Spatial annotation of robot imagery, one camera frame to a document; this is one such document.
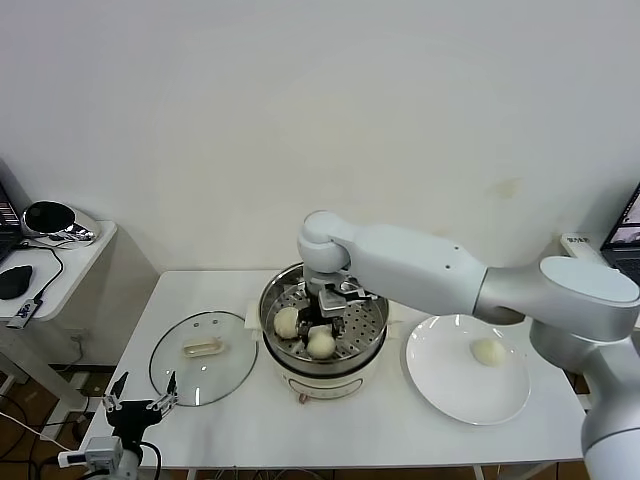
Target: table leg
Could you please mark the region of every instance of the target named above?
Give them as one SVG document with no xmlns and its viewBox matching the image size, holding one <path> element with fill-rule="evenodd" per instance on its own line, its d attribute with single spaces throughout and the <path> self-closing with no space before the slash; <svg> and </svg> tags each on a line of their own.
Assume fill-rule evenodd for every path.
<svg viewBox="0 0 640 480">
<path fill-rule="evenodd" d="M 29 375 L 16 367 L 11 360 L 2 354 L 0 354 L 0 371 L 7 376 L 2 385 L 0 385 L 0 395 L 6 395 L 14 383 L 25 384 L 29 380 Z"/>
<path fill-rule="evenodd" d="M 528 480 L 542 470 L 555 465 L 556 462 L 525 463 L 523 465 L 509 465 L 498 475 L 497 480 Z"/>
<path fill-rule="evenodd" d="M 70 407 L 84 408 L 86 398 L 29 348 L 19 330 L 0 329 L 0 353 Z"/>
</svg>

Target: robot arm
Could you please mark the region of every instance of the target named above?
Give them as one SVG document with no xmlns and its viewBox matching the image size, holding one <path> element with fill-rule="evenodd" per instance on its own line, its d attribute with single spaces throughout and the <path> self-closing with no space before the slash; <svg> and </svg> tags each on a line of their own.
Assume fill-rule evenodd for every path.
<svg viewBox="0 0 640 480">
<path fill-rule="evenodd" d="M 85 450 L 62 452 L 58 455 L 61 468 L 85 465 L 91 476 L 105 480 L 136 480 L 142 462 L 142 436 L 148 427 L 157 425 L 178 403 L 176 373 L 173 372 L 167 391 L 156 400 L 124 400 L 129 372 L 125 372 L 102 398 L 107 421 L 114 427 L 109 437 L 92 437 Z"/>
<path fill-rule="evenodd" d="M 487 268 L 449 240 L 389 225 L 357 227 L 331 212 L 307 217 L 298 250 L 312 283 L 350 276 L 367 291 L 434 315 L 474 315 L 494 324 L 531 316 L 608 342 L 626 338 L 640 312 L 637 285 L 602 265 L 549 257 L 526 267 Z"/>
<path fill-rule="evenodd" d="M 323 316 L 346 306 L 339 300 L 348 279 L 361 296 L 384 296 L 431 314 L 468 314 L 500 325 L 532 317 L 538 353 L 583 373 L 597 397 L 582 432 L 592 477 L 638 477 L 640 357 L 629 335 L 640 289 L 627 277 L 566 257 L 487 268 L 448 240 L 388 225 L 359 227 L 331 212 L 305 219 L 298 250 Z"/>
</svg>

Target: wire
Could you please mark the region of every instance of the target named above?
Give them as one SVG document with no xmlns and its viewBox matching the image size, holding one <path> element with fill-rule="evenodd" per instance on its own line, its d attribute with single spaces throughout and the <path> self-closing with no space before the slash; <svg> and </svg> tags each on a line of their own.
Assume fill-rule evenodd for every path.
<svg viewBox="0 0 640 480">
<path fill-rule="evenodd" d="M 55 444 L 56 444 L 58 447 L 60 447 L 62 450 L 65 450 L 65 451 L 67 451 L 67 452 L 70 452 L 70 451 L 71 451 L 71 449 L 70 449 L 70 448 L 67 448 L 67 447 L 65 447 L 64 445 L 59 444 L 59 443 L 58 443 L 58 442 L 56 442 L 53 438 L 49 438 L 49 437 L 47 437 L 46 435 L 43 435 L 42 433 L 38 432 L 37 430 L 34 430 L 34 429 L 33 429 L 33 428 L 31 428 L 30 426 L 25 425 L 25 424 L 24 424 L 24 423 L 22 423 L 20 420 L 17 420 L 17 419 L 15 419 L 15 418 L 13 418 L 11 415 L 7 415 L 7 414 L 6 414 L 6 413 L 4 413 L 4 412 L 0 412 L 0 415 L 2 415 L 2 416 L 3 416 L 3 417 L 5 417 L 5 418 L 8 418 L 9 420 L 12 420 L 12 421 L 16 422 L 18 425 L 22 425 L 24 428 L 26 428 L 27 430 L 29 430 L 31 433 L 35 434 L 36 436 L 43 437 L 43 438 L 45 438 L 45 439 L 49 440 L 50 442 L 55 443 Z"/>
<path fill-rule="evenodd" d="M 73 436 L 78 441 L 78 443 L 81 443 L 82 442 L 82 438 L 80 438 L 80 439 L 77 438 L 75 429 L 77 428 L 78 425 L 80 425 L 80 422 L 82 422 L 84 420 L 88 420 L 86 415 L 87 415 L 87 410 L 89 409 L 89 401 L 90 401 L 90 399 L 87 397 L 87 403 L 84 406 L 84 410 L 82 411 L 82 413 L 80 414 L 80 416 L 76 420 L 66 420 L 64 422 L 42 423 L 40 425 L 31 425 L 31 426 L 32 427 L 36 427 L 36 428 L 37 427 L 44 428 L 44 427 L 48 427 L 50 425 L 65 425 L 65 424 L 68 424 L 68 423 L 72 423 L 73 424 L 73 428 L 72 428 Z M 51 415 L 51 413 L 53 412 L 54 408 L 55 408 L 55 405 L 52 407 L 51 410 L 49 410 L 49 413 L 47 413 L 45 418 L 48 418 Z M 31 450 L 29 451 L 29 461 L 32 461 L 32 456 L 33 456 L 33 452 L 35 450 L 36 443 L 37 443 L 37 438 L 34 439 L 33 443 L 31 444 Z M 40 465 L 38 465 L 37 470 L 36 470 L 36 480 L 41 480 L 42 479 L 42 470 L 46 465 L 58 466 L 58 456 L 54 455 L 52 457 L 46 458 L 40 463 Z"/>
<path fill-rule="evenodd" d="M 56 372 L 60 372 L 60 373 L 66 372 L 74 365 L 77 365 L 78 362 L 80 362 L 80 360 L 84 358 L 84 347 L 82 346 L 82 337 L 79 335 L 78 336 L 73 335 L 71 337 L 71 341 L 78 344 L 78 358 L 76 358 L 73 362 L 71 362 L 69 365 L 64 367 L 62 370 L 56 370 Z"/>
<path fill-rule="evenodd" d="M 140 442 L 140 445 L 150 448 L 156 454 L 156 474 L 153 476 L 153 480 L 158 480 L 160 478 L 160 471 L 162 470 L 162 455 L 160 455 L 160 449 L 149 442 Z"/>
<path fill-rule="evenodd" d="M 36 451 L 36 444 L 38 443 L 38 437 L 33 437 L 33 441 L 31 442 L 31 447 L 29 448 L 29 456 L 27 457 L 27 460 L 29 460 L 30 462 L 35 462 L 35 460 L 33 459 L 33 454 Z M 31 468 L 29 468 L 29 471 L 27 472 L 27 480 L 31 480 Z M 36 479 L 38 480 L 38 470 L 36 469 Z"/>
<path fill-rule="evenodd" d="M 91 413 L 88 417 L 85 417 L 85 420 L 91 420 L 93 416 L 94 414 Z M 82 425 L 82 422 L 73 422 L 71 425 L 71 434 L 73 435 L 74 440 L 78 443 L 82 443 L 84 436 L 87 434 L 87 430 L 84 432 L 80 431 L 80 425 Z"/>
<path fill-rule="evenodd" d="M 22 408 L 20 406 L 20 404 L 18 404 L 18 402 L 16 402 L 13 398 L 11 397 L 7 397 L 6 395 L 1 395 L 0 397 L 4 398 L 5 400 L 9 400 L 11 403 L 13 403 L 16 408 L 18 410 L 20 410 L 20 413 L 22 413 L 22 416 L 24 417 L 24 423 L 29 423 L 29 420 L 27 419 L 27 412 L 24 411 L 24 408 Z M 0 455 L 0 459 L 3 459 L 4 457 L 6 457 L 7 455 L 9 455 L 14 448 L 16 448 L 18 446 L 18 444 L 22 441 L 22 439 L 24 438 L 24 436 L 27 434 L 27 431 L 25 429 L 22 429 L 22 435 L 20 435 L 20 437 L 18 438 L 18 440 L 15 441 L 15 443 L 13 445 L 11 445 L 6 452 L 2 452 L 2 455 Z"/>
<path fill-rule="evenodd" d="M 7 397 L 6 395 L 0 395 L 2 396 L 4 399 L 9 400 L 10 402 L 12 402 L 16 407 L 18 407 L 18 409 L 20 410 L 20 412 L 22 412 L 22 415 L 24 416 L 24 421 L 25 423 L 29 423 L 28 417 L 26 412 L 22 409 L 22 407 L 11 397 Z M 20 423 L 18 422 L 15 418 L 0 412 L 0 415 L 5 416 L 11 420 L 13 420 L 14 422 Z M 3 457 L 6 456 L 7 454 L 9 454 L 9 452 L 11 452 L 24 438 L 24 436 L 27 433 L 27 428 L 25 428 L 25 425 L 22 425 L 22 434 L 20 435 L 20 438 L 18 439 L 18 441 L 16 443 L 14 443 L 4 454 Z M 31 444 L 31 449 L 29 450 L 29 457 L 27 460 L 2 460 L 1 463 L 9 463 L 9 464 L 26 464 L 27 465 L 27 479 L 31 480 L 31 467 L 34 467 L 34 470 L 36 472 L 36 480 L 40 480 L 40 475 L 38 473 L 38 465 L 36 464 L 36 462 L 34 462 L 31 459 L 31 456 L 33 455 L 33 449 L 35 447 L 36 444 L 36 440 L 34 438 L 33 443 Z"/>
<path fill-rule="evenodd" d="M 98 475 L 109 475 L 109 470 L 103 468 L 101 470 L 96 470 L 95 472 L 85 473 L 83 476 L 78 477 L 78 480 L 87 480 L 87 478 L 97 477 Z"/>
<path fill-rule="evenodd" d="M 87 415 L 87 410 L 89 410 L 90 401 L 91 401 L 91 397 L 87 397 L 87 403 L 84 405 L 84 410 L 82 410 L 82 412 L 80 413 L 80 416 L 75 420 L 65 420 L 64 422 L 51 422 L 51 423 L 38 423 L 38 424 L 29 423 L 28 425 L 33 428 L 44 428 L 44 427 L 51 427 L 53 425 L 69 425 L 72 423 L 82 423 L 85 420 L 89 420 L 89 418 L 87 418 L 86 415 Z"/>
<path fill-rule="evenodd" d="M 51 247 L 38 247 L 36 245 L 29 245 L 27 242 L 23 242 L 20 243 L 18 245 L 16 245 L 15 247 L 13 247 L 15 250 L 31 250 L 31 249 L 35 249 L 35 250 L 48 250 L 49 252 L 51 252 L 51 255 L 53 255 L 53 257 L 56 259 L 56 261 L 58 262 L 58 265 L 60 265 L 60 268 L 58 269 L 58 271 L 56 272 L 56 274 L 51 277 L 49 279 L 49 281 L 47 283 L 44 284 L 44 287 L 42 287 L 40 289 L 40 291 L 38 293 L 35 294 L 35 296 L 33 297 L 33 299 L 35 301 L 39 301 L 42 300 L 42 295 L 44 295 L 45 290 L 49 287 L 49 285 L 51 285 L 53 283 L 53 281 L 58 278 L 60 276 L 60 274 L 62 274 L 62 272 L 64 271 L 64 263 L 62 263 L 62 260 L 60 260 L 60 257 L 58 256 L 58 254 L 56 253 L 56 251 L 51 248 Z"/>
</svg>

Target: speaker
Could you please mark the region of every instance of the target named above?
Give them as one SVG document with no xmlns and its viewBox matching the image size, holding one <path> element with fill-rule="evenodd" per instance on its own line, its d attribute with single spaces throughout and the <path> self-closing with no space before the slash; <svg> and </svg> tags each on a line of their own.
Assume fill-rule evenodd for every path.
<svg viewBox="0 0 640 480">
<path fill-rule="evenodd" d="M 87 214 L 57 202 L 36 202 L 22 214 L 22 232 L 50 247 L 77 248 L 100 236 L 100 225 Z"/>
</svg>

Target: computer mouse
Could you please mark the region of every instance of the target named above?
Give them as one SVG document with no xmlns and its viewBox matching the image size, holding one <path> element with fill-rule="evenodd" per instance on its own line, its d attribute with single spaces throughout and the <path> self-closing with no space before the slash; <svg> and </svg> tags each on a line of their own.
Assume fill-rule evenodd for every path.
<svg viewBox="0 0 640 480">
<path fill-rule="evenodd" d="M 0 299 L 11 300 L 23 295 L 29 289 L 33 267 L 23 265 L 0 273 Z"/>
</svg>

